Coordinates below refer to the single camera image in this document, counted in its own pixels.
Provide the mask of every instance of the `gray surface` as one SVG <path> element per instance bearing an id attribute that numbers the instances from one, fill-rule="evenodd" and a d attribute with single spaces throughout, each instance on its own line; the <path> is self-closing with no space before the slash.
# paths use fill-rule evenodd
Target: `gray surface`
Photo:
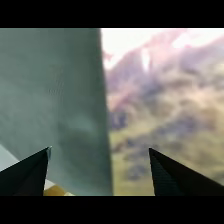
<path id="1" fill-rule="evenodd" d="M 0 143 L 19 160 L 53 146 L 48 179 L 111 195 L 97 29 L 0 29 Z"/>

